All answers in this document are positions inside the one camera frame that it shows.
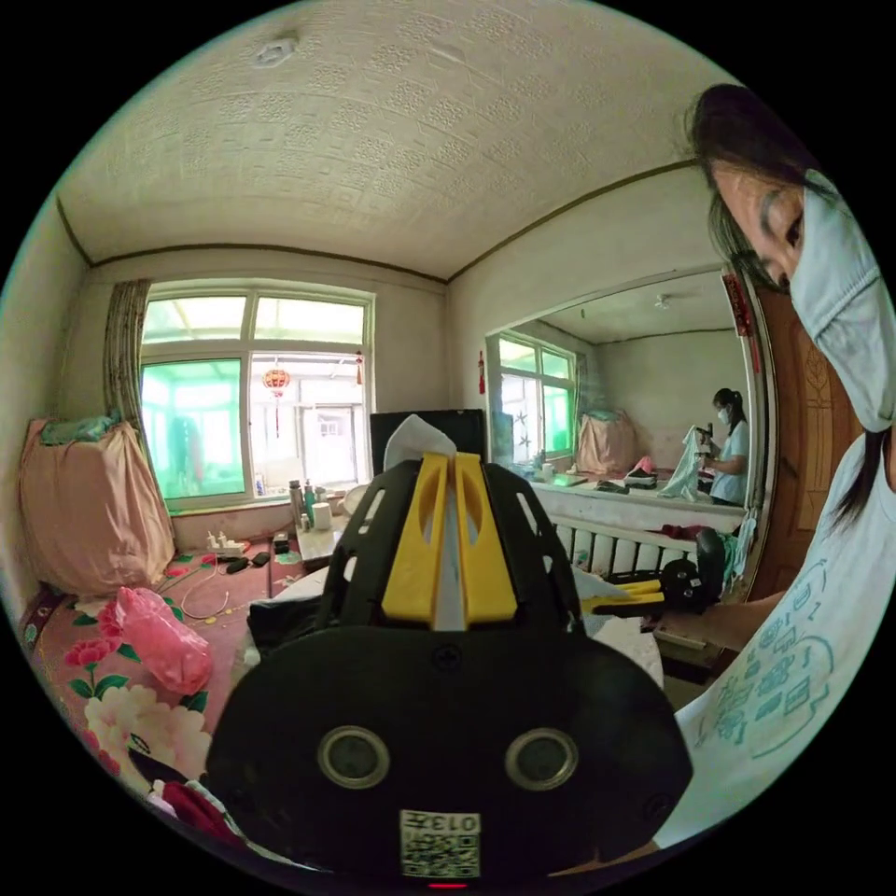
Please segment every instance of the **black hair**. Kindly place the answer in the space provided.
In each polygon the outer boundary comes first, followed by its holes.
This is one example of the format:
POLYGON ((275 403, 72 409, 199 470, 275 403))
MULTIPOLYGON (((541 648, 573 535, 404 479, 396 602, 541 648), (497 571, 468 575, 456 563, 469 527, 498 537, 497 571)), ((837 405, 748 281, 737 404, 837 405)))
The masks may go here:
POLYGON ((747 415, 744 413, 744 397, 734 389, 720 389, 713 397, 712 403, 718 408, 730 408, 731 416, 728 420, 728 435, 731 436, 738 423, 746 423, 747 415))
MULTIPOLYGON (((755 93, 735 84, 717 84, 697 97, 688 116, 687 136, 712 195, 709 231, 716 248, 739 275, 786 294, 789 284, 772 279, 722 200, 713 165, 725 162, 742 171, 827 196, 828 190, 806 177, 810 169, 823 173, 818 161, 755 93)), ((854 522, 868 504, 885 445, 889 445, 889 430, 865 430, 861 468, 834 511, 838 525, 854 522)))

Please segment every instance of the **red decoration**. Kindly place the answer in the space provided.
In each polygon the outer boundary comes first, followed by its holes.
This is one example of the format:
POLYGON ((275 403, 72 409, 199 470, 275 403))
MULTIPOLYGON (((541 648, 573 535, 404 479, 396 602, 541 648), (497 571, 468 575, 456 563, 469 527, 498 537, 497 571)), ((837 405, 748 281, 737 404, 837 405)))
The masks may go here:
POLYGON ((731 312, 735 316, 735 329, 737 335, 747 340, 749 344, 749 353, 753 361, 753 371, 759 373, 762 364, 759 357, 759 343, 756 340, 756 332, 753 329, 753 319, 749 312, 749 303, 744 295, 743 285, 740 278, 735 273, 724 273, 721 281, 725 286, 725 292, 728 295, 728 303, 731 305, 731 312))
POLYGON ((280 438, 280 405, 283 390, 289 385, 289 374, 278 367, 265 371, 261 377, 261 384, 273 395, 273 420, 276 427, 277 438, 280 438))

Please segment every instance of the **bottle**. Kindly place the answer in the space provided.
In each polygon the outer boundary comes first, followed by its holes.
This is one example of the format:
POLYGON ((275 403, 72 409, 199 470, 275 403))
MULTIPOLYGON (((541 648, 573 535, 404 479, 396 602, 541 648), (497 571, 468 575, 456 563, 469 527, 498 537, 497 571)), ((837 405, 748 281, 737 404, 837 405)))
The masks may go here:
POLYGON ((292 519, 296 531, 301 531, 301 517, 305 513, 305 495, 301 490, 301 479, 289 480, 289 503, 292 505, 292 519))
POLYGON ((305 512, 308 514, 308 522, 315 524, 315 490, 311 487, 311 480, 305 480, 305 512))

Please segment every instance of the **wooden door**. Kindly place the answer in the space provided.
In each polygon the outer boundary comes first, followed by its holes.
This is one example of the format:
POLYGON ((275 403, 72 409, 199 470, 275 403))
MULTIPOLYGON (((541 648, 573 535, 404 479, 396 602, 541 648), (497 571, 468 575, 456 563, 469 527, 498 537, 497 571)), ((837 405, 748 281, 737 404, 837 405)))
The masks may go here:
MULTIPOLYGON (((775 369, 778 453, 768 535, 747 600, 785 591, 796 579, 837 465, 861 434, 846 391, 809 340, 791 300, 758 287, 756 295, 775 369)), ((713 675, 735 656, 723 651, 713 675)))

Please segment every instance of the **window pane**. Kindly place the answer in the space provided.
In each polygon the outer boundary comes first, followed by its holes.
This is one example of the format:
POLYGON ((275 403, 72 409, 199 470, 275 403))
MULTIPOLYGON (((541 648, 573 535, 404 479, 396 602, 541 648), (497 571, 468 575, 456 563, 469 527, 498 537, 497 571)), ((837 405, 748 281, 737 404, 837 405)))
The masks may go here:
POLYGON ((535 372, 534 348, 502 339, 498 341, 497 350, 501 357, 501 367, 511 367, 515 371, 535 372))
POLYGON ((569 358, 555 355, 553 352, 541 352, 541 372, 546 376, 555 376, 561 380, 571 380, 569 366, 569 358))
POLYGON ((547 452, 572 449, 570 398, 567 389, 544 387, 544 450, 547 452))
POLYGON ((301 411, 305 460, 314 485, 357 482, 351 408, 308 408, 301 411))
POLYGON ((150 300, 143 342, 239 339, 244 311, 245 296, 150 300))
POLYGON ((538 382, 529 377, 503 375, 501 410, 513 418, 513 463, 524 464, 541 450, 538 382))
POLYGON ((361 345, 364 307, 309 299, 259 299, 255 336, 361 345))
POLYGON ((357 483, 358 452, 366 448, 355 438, 352 419, 363 414, 363 400, 353 354, 252 356, 249 411, 256 494, 285 495, 293 479, 310 479, 315 486, 357 483), (290 378, 280 399, 262 382, 274 368, 290 378), (324 404, 342 407, 315 407, 324 404))
POLYGON ((166 500, 244 492, 238 359, 147 365, 142 400, 166 500))

